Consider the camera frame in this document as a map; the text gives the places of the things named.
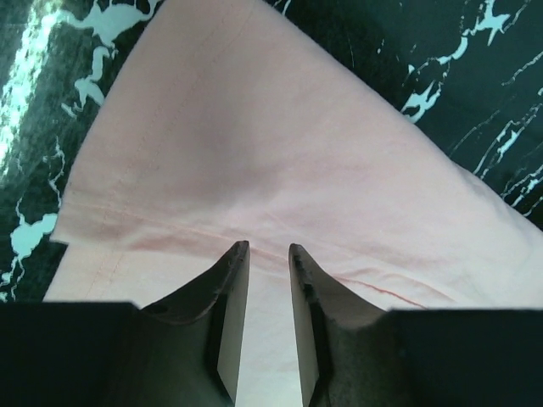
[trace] folded cloth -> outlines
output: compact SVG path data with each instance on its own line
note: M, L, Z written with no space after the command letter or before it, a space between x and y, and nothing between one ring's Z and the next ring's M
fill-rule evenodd
M167 0L81 148L46 299L251 244L238 405L300 405L288 245L382 309L543 306L543 234L261 0Z

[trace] fabric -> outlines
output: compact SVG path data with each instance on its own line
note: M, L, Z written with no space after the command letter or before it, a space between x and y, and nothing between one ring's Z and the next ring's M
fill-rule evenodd
M167 0L53 239L48 300L142 306L249 240L241 406L301 405L290 243L382 309L543 306L543 234L261 0Z

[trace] pink cloth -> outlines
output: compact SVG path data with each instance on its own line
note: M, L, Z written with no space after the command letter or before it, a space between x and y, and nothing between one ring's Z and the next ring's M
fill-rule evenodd
M378 307L541 307L543 234L261 0L168 0L80 151L47 299L145 305L251 244L238 405L301 405L288 245Z

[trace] black marble table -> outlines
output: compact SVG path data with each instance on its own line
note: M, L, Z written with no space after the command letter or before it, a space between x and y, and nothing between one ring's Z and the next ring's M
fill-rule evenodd
M543 3L267 2L543 230ZM0 2L1 301L47 291L65 250L48 237L70 167L159 7Z

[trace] cloth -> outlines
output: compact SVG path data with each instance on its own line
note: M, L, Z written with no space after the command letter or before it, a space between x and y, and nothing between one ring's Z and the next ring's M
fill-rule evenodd
M301 405L288 245L382 309L543 305L543 234L261 0L167 0L70 174L47 300L155 301L237 240L240 406Z

